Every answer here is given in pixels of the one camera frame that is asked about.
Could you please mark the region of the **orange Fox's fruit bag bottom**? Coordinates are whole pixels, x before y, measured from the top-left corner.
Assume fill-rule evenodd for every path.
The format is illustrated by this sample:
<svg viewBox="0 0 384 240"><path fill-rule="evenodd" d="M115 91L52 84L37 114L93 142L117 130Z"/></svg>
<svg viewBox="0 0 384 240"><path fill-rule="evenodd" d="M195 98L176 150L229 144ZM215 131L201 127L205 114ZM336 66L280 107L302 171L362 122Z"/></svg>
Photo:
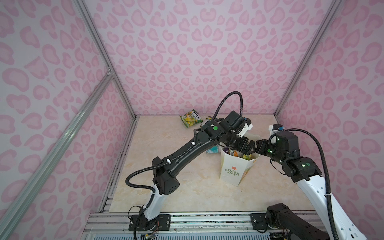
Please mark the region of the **orange Fox's fruit bag bottom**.
<svg viewBox="0 0 384 240"><path fill-rule="evenodd" d="M236 150L229 150L229 154L230 154L231 156L233 156L233 157L239 157L239 158L242 157L242 154L239 153L239 152L236 151Z"/></svg>

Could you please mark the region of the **white paper bag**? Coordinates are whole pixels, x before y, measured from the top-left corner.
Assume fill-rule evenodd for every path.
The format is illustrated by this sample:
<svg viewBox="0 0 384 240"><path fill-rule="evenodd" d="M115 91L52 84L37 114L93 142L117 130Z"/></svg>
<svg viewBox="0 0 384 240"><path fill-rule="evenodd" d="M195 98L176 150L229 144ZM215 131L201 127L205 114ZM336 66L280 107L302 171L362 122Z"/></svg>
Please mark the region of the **white paper bag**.
<svg viewBox="0 0 384 240"><path fill-rule="evenodd" d="M220 147L220 153L221 153L220 179L234 186L238 186L241 183L241 181L244 179L246 174L254 166L257 159L260 158L260 155L256 153L256 141L261 140L262 137L259 135L253 135L249 133L246 133L244 137L247 137L250 140L255 141L255 153L252 154L253 159L250 161L244 160L242 159L242 157L239 158L239 157L231 156L229 154L229 150L232 150L231 145Z"/></svg>

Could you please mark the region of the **teal white snack bag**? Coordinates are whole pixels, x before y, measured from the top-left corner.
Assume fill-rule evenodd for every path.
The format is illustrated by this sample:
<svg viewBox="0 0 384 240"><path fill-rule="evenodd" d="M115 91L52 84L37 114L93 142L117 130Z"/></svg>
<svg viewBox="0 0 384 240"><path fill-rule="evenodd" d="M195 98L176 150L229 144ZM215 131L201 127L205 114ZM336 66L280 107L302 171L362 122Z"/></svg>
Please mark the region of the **teal white snack bag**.
<svg viewBox="0 0 384 240"><path fill-rule="evenodd" d="M220 152L219 146L214 146L206 151L207 154L217 154Z"/></svg>

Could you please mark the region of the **green white snack bag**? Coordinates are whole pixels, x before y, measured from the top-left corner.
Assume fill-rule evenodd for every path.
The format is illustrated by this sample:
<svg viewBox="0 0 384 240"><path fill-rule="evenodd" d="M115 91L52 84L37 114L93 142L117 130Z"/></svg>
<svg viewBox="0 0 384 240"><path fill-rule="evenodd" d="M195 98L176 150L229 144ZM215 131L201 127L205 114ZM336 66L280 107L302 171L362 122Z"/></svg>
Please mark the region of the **green white snack bag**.
<svg viewBox="0 0 384 240"><path fill-rule="evenodd" d="M201 124L200 126L204 126L207 122L211 121L212 120L212 117L208 116Z"/></svg>

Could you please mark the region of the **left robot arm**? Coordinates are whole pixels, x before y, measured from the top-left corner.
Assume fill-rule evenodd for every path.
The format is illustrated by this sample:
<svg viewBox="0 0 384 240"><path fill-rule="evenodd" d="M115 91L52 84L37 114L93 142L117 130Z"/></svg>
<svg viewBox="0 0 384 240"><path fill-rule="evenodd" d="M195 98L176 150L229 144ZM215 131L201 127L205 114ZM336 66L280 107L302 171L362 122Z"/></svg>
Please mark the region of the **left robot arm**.
<svg viewBox="0 0 384 240"><path fill-rule="evenodd" d="M177 175L195 158L212 147L224 144L226 147L250 155L252 144L248 144L245 133L253 127L248 118L239 115L228 115L226 118L211 119L202 127L194 130L193 138L173 154L152 161L152 166L137 170L127 176L125 183L135 189L151 191L148 202L140 208L133 221L133 231L145 231L158 228L156 218L160 214L166 197L175 192L180 186ZM139 174L153 173L152 186L131 183L131 179Z"/></svg>

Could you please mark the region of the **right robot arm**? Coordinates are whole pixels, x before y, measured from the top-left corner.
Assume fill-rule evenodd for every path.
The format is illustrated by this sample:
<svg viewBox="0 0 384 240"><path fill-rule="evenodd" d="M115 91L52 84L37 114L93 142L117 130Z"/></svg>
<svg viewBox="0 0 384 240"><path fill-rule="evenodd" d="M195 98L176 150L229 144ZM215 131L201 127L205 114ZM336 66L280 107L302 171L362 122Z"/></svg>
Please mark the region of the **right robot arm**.
<svg viewBox="0 0 384 240"><path fill-rule="evenodd" d="M301 156L299 139L293 130L276 132L268 140L258 140L256 146L259 155L280 164L286 176L303 191L326 231L316 232L305 221L290 214L288 207L283 204L268 207L267 218L270 223L290 230L302 240L366 239L333 196L328 170L321 171L312 159Z"/></svg>

